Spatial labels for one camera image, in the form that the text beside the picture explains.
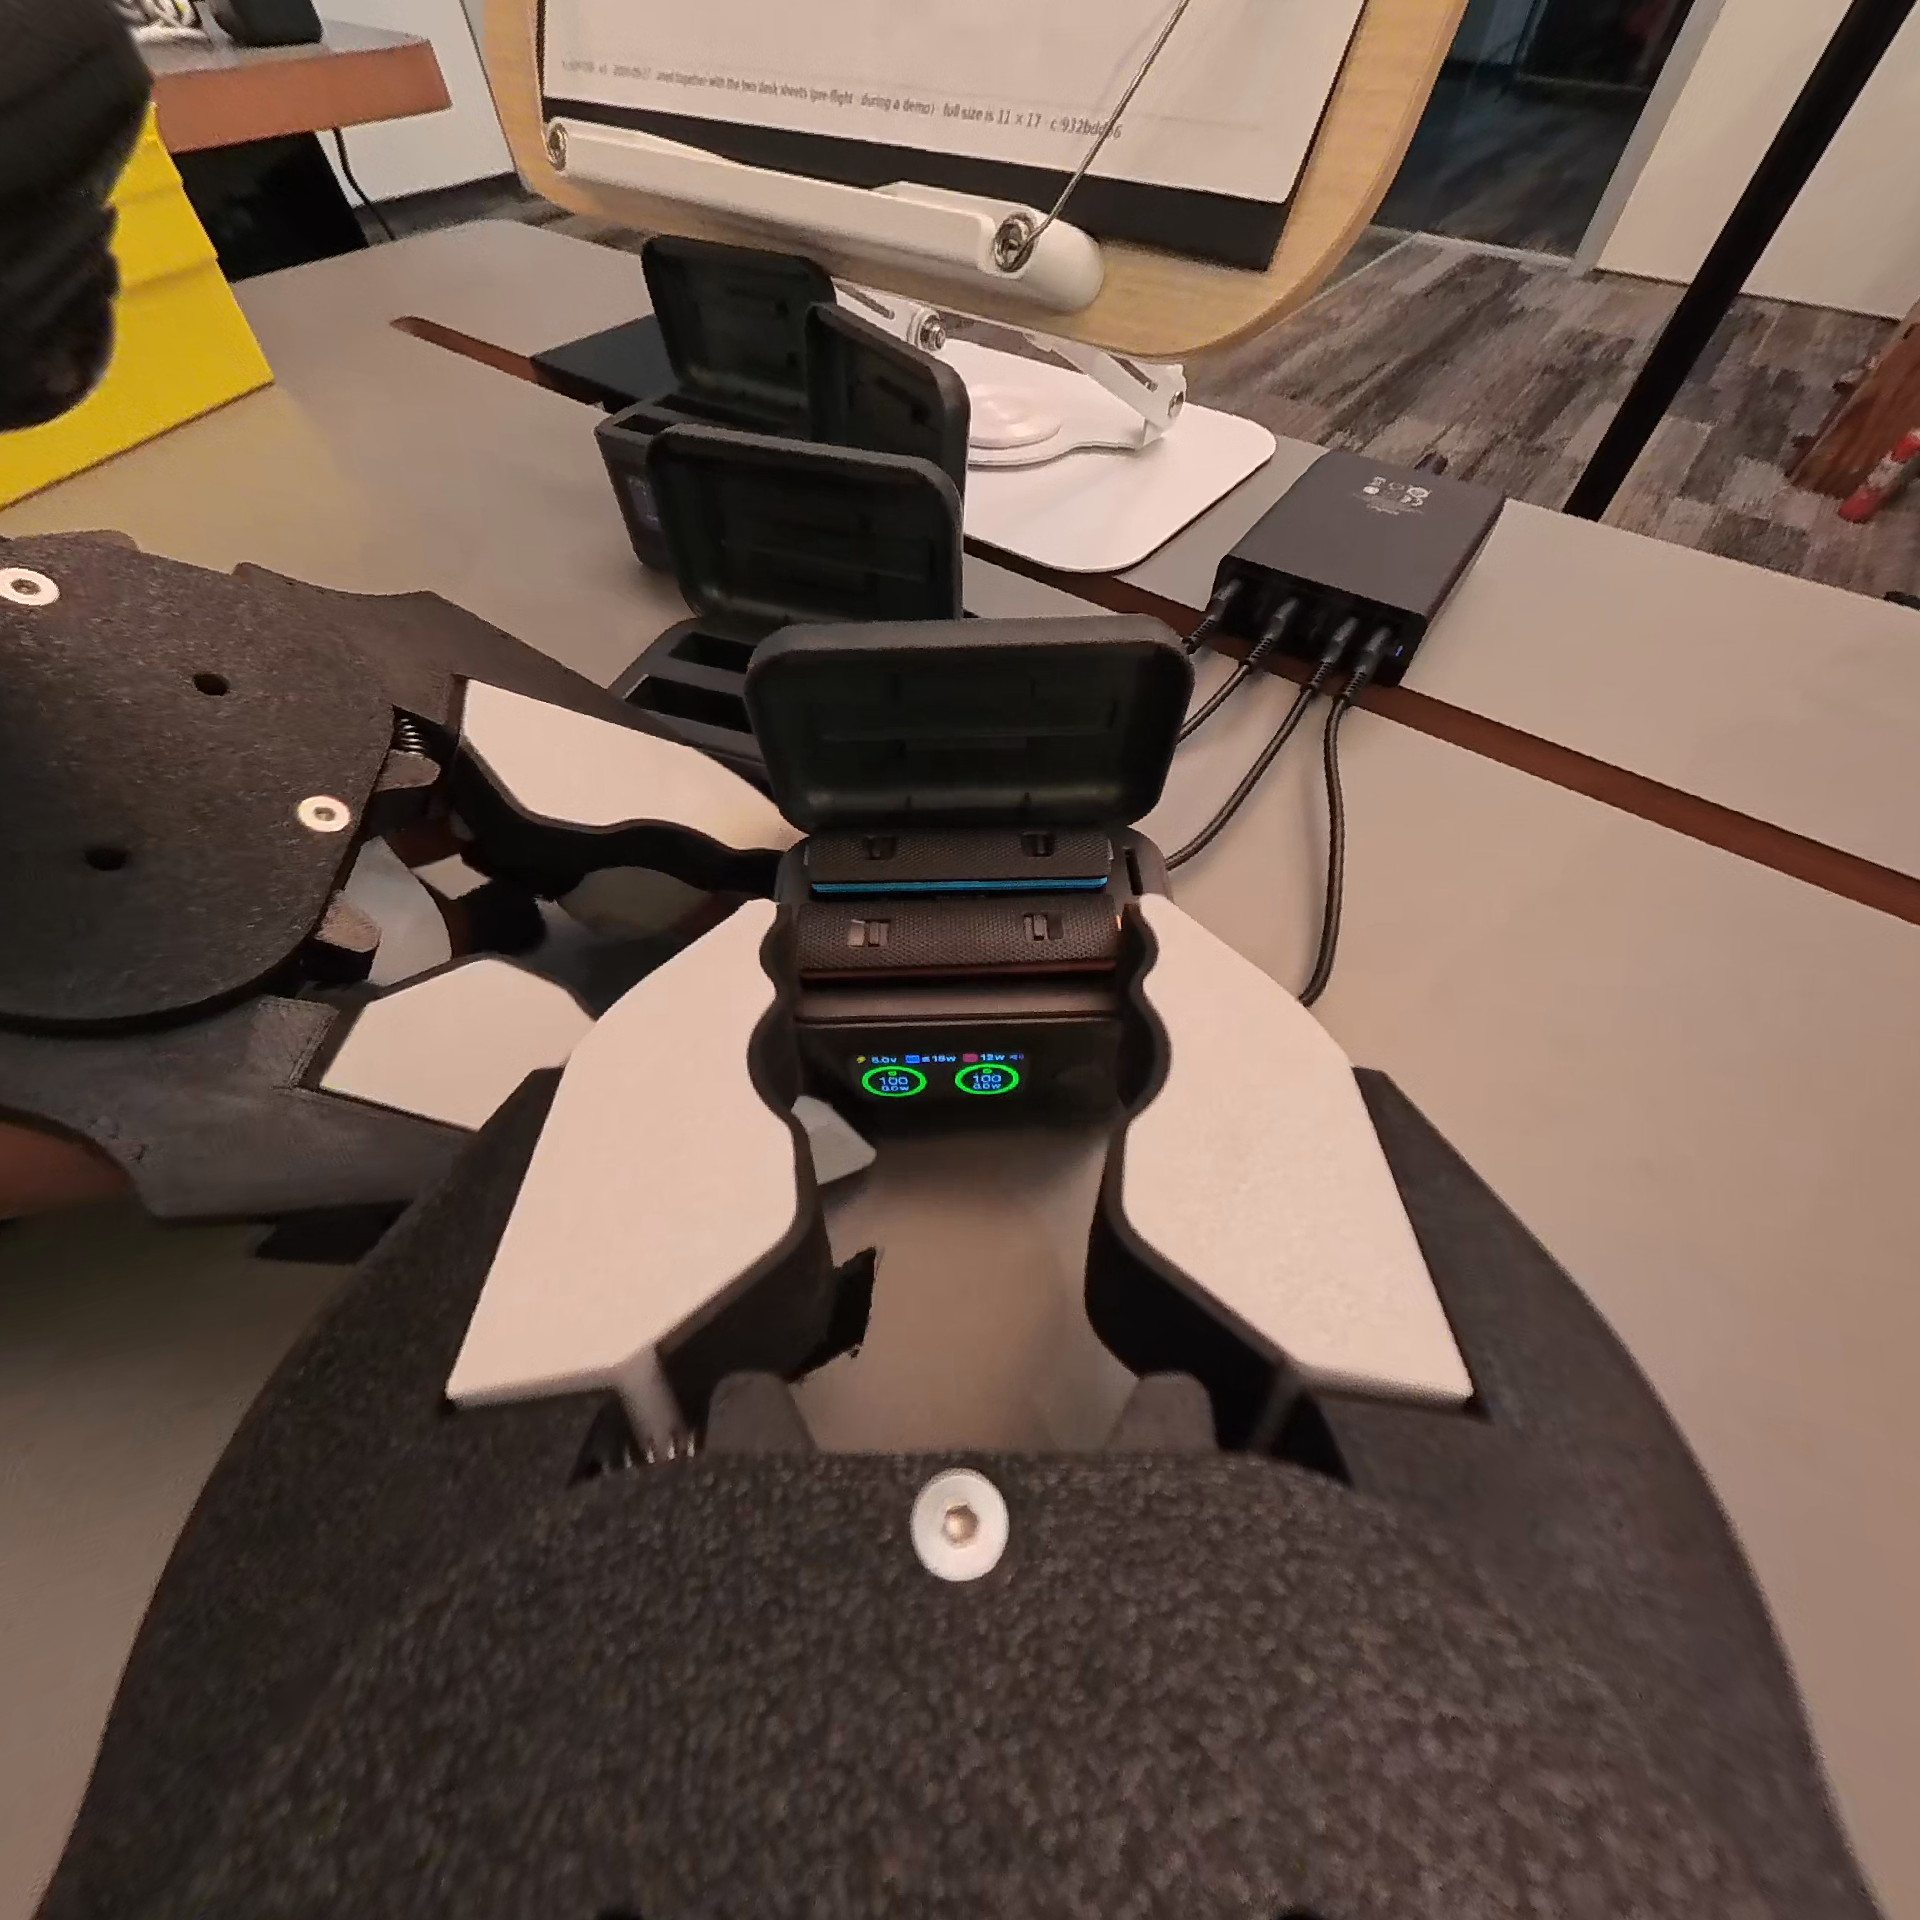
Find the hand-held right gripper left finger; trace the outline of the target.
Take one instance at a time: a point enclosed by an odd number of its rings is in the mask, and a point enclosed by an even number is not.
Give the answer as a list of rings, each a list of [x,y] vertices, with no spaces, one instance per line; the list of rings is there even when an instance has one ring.
[[[858,1354],[873,1252],[837,1260],[796,1112],[793,944],[768,900],[633,987],[566,1063],[444,1398],[612,1394],[684,1442],[743,1375]]]

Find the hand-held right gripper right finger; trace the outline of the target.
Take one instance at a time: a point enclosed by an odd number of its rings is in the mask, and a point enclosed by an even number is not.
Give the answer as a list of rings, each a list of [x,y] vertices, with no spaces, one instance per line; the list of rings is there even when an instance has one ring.
[[[1223,1449],[1333,1396],[1460,1414],[1477,1383],[1356,1068],[1163,895],[1120,922],[1120,1110],[1086,1317],[1136,1378],[1205,1392]]]

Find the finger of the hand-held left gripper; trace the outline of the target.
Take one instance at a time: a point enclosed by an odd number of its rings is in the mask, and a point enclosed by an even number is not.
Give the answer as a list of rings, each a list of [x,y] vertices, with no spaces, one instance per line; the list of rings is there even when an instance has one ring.
[[[595,1014],[516,963],[456,963],[348,1014],[316,1086],[478,1133],[534,1072],[565,1068]]]
[[[805,836],[760,788],[674,736],[478,680],[461,699],[451,815],[487,874],[548,900],[619,871],[768,898]]]

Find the black battery charging case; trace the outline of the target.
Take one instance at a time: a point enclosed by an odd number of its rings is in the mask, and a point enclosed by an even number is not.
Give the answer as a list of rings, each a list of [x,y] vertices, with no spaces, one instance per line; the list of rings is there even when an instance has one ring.
[[[791,627],[746,707],[766,787],[803,833],[795,868],[1067,876],[1127,868],[1166,890],[1140,835],[1193,672],[1128,616]],[[1112,972],[823,984],[791,943],[801,1094],[877,1156],[880,1228],[858,1354],[795,1386],[827,1453],[1092,1453],[1136,1391],[1092,1330],[1086,1271],[1123,1110]]]
[[[973,402],[963,377],[842,304],[805,322],[806,438],[923,460],[966,495]]]
[[[595,443],[637,562],[671,573],[648,450],[672,427],[809,441],[806,322],[838,295],[793,252],[656,234],[638,257],[668,379],[600,420]]]
[[[963,500],[925,458],[689,422],[643,438],[626,415],[595,438],[637,557],[686,606],[612,695],[757,785],[746,685],[764,640],[964,613]]]

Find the dark flat pad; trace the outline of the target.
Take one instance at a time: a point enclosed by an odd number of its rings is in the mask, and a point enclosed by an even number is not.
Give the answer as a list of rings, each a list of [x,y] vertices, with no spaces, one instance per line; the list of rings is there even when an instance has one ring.
[[[621,415],[676,387],[660,320],[643,314],[532,355],[540,382],[566,399]]]

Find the yellow plastic bin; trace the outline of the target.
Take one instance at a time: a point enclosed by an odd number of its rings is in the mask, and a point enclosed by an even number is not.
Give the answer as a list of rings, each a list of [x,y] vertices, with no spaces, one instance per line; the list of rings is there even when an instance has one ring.
[[[275,382],[164,147],[157,109],[116,181],[119,297],[108,369],[56,422],[5,434],[12,508]]]

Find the white stand base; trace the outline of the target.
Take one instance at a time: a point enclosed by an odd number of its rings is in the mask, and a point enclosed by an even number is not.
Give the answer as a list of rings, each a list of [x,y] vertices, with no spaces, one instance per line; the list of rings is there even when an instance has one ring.
[[[1176,363],[840,280],[840,302],[966,387],[968,542],[1056,575],[1127,573],[1264,468],[1278,438],[1199,404]]]

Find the black multi-port power hub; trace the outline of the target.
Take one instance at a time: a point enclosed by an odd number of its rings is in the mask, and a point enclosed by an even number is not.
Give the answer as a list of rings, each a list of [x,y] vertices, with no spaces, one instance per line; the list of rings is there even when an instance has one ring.
[[[1274,659],[1314,662],[1352,623],[1358,647],[1386,634],[1371,682],[1398,686],[1507,502],[1477,483],[1329,450],[1216,565],[1203,640],[1273,640]]]

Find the white instruction sheet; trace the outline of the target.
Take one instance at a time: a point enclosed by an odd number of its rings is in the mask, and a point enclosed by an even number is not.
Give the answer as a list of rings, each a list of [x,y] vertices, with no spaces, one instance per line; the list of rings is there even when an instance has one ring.
[[[1282,205],[1360,3],[542,5],[550,103]]]

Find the wooden sign board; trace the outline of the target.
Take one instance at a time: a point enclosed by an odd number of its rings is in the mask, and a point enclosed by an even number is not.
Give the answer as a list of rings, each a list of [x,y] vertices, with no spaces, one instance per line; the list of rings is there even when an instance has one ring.
[[[588,181],[584,162],[554,162],[540,106],[538,26],[532,3],[480,7],[480,50],[493,106],[521,181],[542,201],[637,232],[768,247],[805,254],[837,280],[927,306],[1142,358],[1176,364],[1236,346],[1289,320],[1349,258],[1398,175],[1447,52],[1462,3],[1371,3],[1333,86],[1284,229],[1261,272],[1218,266],[1127,242],[1101,245],[1103,285],[1076,310],[1049,310],[999,283],[963,283],[925,262],[888,258],[810,231],[701,209],[684,199]]]

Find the black pole stand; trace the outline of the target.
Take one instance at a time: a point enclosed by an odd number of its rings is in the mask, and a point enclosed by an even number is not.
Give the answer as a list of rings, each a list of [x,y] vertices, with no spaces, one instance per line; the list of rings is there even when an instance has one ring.
[[[1565,515],[1582,521],[1601,521],[1607,515],[1913,11],[1913,3],[1848,5],[1698,272],[1620,399],[1563,505]]]

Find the wooden post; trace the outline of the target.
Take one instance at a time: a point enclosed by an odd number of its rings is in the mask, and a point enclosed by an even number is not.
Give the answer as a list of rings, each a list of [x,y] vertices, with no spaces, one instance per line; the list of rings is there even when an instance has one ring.
[[[1918,458],[1918,308],[1895,324],[1858,372],[1837,382],[1837,402],[1800,447],[1789,485],[1837,502],[1847,525],[1866,525],[1908,485]]]

